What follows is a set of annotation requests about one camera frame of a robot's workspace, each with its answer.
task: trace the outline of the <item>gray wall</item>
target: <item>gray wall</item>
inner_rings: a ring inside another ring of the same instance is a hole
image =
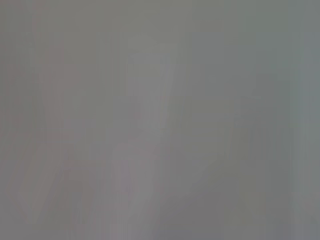
[[[0,3],[3,239],[318,239],[316,1]]]

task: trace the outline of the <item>gray background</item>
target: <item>gray background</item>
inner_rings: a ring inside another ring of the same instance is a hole
[[[1,1],[0,238],[319,239],[319,7]]]

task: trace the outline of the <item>blurry surface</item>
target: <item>blurry surface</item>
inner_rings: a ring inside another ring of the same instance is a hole
[[[319,7],[1,1],[1,239],[319,239]]]

